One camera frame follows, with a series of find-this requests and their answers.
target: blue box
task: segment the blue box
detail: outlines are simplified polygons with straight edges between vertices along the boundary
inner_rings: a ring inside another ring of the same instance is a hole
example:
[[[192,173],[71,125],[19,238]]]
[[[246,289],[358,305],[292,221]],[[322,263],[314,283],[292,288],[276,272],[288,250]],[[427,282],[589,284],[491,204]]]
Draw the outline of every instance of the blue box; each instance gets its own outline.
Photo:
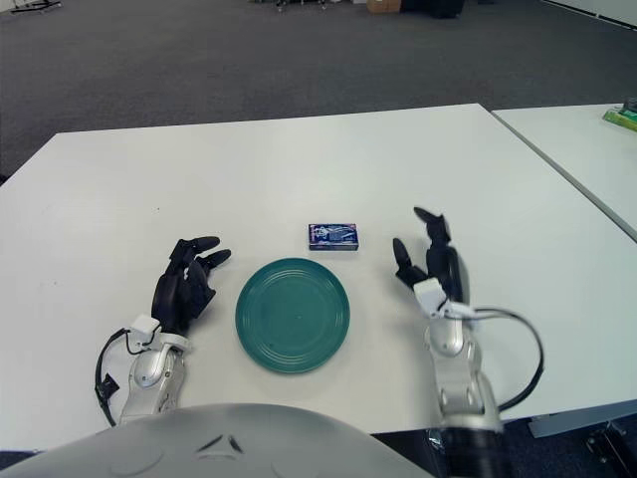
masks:
[[[358,233],[355,224],[310,224],[311,251],[355,251]]]

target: small box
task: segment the small box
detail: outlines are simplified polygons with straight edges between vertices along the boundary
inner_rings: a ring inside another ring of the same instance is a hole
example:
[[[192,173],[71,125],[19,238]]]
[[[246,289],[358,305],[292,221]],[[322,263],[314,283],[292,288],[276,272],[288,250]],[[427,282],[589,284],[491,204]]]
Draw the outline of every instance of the small box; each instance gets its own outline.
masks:
[[[367,0],[367,10],[371,13],[400,12],[401,0]]]
[[[311,251],[355,251],[358,233],[355,224],[310,224]]]

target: teal ceramic plate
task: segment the teal ceramic plate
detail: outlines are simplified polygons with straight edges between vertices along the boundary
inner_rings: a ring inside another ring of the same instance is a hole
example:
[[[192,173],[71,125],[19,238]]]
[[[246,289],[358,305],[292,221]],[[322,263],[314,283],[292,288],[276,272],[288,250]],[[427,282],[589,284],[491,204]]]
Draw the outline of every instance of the teal ceramic plate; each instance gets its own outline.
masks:
[[[237,334],[257,363],[287,373],[325,363],[349,326],[345,290],[328,269],[282,259],[250,278],[237,302]]]

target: green object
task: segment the green object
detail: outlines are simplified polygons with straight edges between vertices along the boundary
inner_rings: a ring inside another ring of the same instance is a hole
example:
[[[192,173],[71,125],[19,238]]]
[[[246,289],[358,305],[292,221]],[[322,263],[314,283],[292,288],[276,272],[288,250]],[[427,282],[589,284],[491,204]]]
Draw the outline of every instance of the green object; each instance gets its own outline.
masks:
[[[275,371],[294,373],[325,363],[349,327],[344,288],[307,259],[282,259],[250,278],[237,301],[237,334],[248,355]]]
[[[637,131],[637,113],[622,108],[611,108],[604,114],[604,119],[620,126]]]

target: cardboard box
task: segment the cardboard box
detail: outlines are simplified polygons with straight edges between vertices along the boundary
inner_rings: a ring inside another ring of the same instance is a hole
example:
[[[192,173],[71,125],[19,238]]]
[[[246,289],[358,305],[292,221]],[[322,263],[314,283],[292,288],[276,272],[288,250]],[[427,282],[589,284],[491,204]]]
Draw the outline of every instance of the cardboard box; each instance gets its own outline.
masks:
[[[367,0],[367,10],[371,13],[400,12],[401,0]]]

